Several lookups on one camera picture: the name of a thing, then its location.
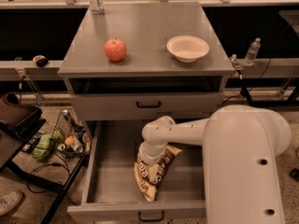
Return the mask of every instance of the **red apple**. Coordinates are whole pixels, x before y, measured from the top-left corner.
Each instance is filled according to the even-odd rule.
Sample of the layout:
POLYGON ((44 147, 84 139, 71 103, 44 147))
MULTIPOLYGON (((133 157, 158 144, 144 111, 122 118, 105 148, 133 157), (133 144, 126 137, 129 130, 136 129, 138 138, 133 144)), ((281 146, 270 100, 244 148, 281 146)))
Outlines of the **red apple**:
POLYGON ((112 62, 120 62, 127 53, 125 43, 118 39, 109 39, 105 44, 105 54, 112 62))

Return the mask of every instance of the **white bowl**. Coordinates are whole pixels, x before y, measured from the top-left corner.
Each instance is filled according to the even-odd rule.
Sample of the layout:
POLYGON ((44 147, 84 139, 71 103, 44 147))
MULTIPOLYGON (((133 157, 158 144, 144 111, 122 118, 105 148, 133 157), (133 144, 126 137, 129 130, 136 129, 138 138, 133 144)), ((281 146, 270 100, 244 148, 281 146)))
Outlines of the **white bowl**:
POLYGON ((206 41, 191 35, 179 35, 167 42, 167 49, 179 61, 192 63, 207 55, 209 46, 206 41))

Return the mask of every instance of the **drawer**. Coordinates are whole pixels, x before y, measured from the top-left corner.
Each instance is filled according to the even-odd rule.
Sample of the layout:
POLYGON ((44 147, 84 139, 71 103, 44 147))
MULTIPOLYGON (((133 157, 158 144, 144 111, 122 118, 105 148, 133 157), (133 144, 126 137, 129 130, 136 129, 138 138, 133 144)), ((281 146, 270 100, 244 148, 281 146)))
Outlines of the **drawer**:
POLYGON ((183 151, 170 166, 156 201, 146 201, 134 176, 144 125, 142 120, 97 122, 82 203, 67 210, 74 220, 158 221, 206 217, 200 147, 175 144, 183 151))
POLYGON ((216 111, 222 98, 220 92, 76 94, 71 102, 81 120, 194 119, 216 111))

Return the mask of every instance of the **countertop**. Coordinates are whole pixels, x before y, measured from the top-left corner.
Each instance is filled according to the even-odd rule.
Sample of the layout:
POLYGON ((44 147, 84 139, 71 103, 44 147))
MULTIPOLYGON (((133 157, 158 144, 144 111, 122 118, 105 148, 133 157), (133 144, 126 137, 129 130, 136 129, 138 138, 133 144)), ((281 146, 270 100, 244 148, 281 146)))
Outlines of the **countertop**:
POLYGON ((205 76, 233 72, 222 46, 198 2, 113 3, 105 15, 87 11, 59 70, 62 77, 205 76), (177 35, 204 39, 210 51, 194 63, 179 62, 166 43, 177 35), (108 60, 104 45, 110 38, 126 43, 119 63, 108 60))

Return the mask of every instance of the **snack bag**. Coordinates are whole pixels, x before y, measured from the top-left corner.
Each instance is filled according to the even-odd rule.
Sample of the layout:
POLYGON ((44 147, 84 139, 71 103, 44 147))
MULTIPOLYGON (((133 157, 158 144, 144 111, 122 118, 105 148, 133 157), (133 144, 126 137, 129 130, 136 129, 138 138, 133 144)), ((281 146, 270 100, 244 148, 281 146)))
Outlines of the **snack bag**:
POLYGON ((41 135, 38 145, 36 146, 32 156, 34 159, 43 161, 50 154, 50 138, 49 133, 44 133, 41 135))
POLYGON ((138 153, 134 166, 135 179, 139 189, 149 202, 155 200, 157 190, 179 152, 181 149, 167 145, 159 161, 151 166, 144 163, 138 153))

